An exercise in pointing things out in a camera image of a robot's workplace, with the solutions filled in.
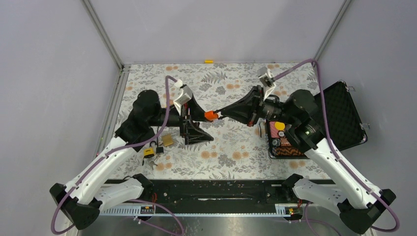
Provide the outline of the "orange black padlock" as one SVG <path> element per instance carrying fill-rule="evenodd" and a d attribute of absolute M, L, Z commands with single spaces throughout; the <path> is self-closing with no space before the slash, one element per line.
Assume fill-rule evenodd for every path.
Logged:
<path fill-rule="evenodd" d="M 218 113 L 214 111 L 207 111 L 204 113 L 204 117 L 207 121 L 215 121 L 219 119 Z"/>

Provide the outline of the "brass long-shackle padlock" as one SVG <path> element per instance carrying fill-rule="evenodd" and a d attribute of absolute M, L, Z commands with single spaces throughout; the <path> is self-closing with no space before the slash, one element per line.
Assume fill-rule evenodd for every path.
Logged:
<path fill-rule="evenodd" d="M 177 139 L 181 138 L 180 131 L 169 131 L 161 136 L 161 142 L 164 147 L 169 147 L 177 142 Z"/>

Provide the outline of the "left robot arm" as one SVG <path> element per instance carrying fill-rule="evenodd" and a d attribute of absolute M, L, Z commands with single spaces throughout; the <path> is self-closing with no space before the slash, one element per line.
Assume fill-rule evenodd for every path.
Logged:
<path fill-rule="evenodd" d="M 123 202 L 138 199 L 147 202 L 152 197 L 152 183 L 136 174 L 128 180 L 103 188 L 110 174 L 126 159 L 155 141 L 160 132 L 154 128 L 178 127 L 186 144 L 210 142 L 213 137 L 199 128 L 200 122 L 218 119 L 213 111 L 204 111 L 188 87 L 180 89 L 174 102 L 162 107 L 154 90 L 144 90 L 133 102 L 128 118 L 116 130 L 114 137 L 98 156 L 66 184 L 56 183 L 50 194 L 61 211 L 78 230 L 90 226 L 101 212 Z"/>

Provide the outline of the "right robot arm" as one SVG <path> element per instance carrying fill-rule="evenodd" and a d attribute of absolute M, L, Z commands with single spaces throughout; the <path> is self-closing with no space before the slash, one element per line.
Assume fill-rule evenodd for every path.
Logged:
<path fill-rule="evenodd" d="M 220 109 L 222 116 L 248 126 L 261 118 L 286 124 L 284 135 L 289 143 L 318 164 L 337 188 L 293 174 L 282 184 L 284 200 L 293 203 L 301 199 L 320 205 L 339 216 L 350 230 L 363 234 L 389 209 L 396 196 L 370 182 L 335 148 L 328 129 L 314 120 L 317 111 L 318 105 L 308 90 L 296 90 L 285 102 L 280 102 L 275 97 L 265 98 L 261 86 L 253 87 L 246 96 Z"/>

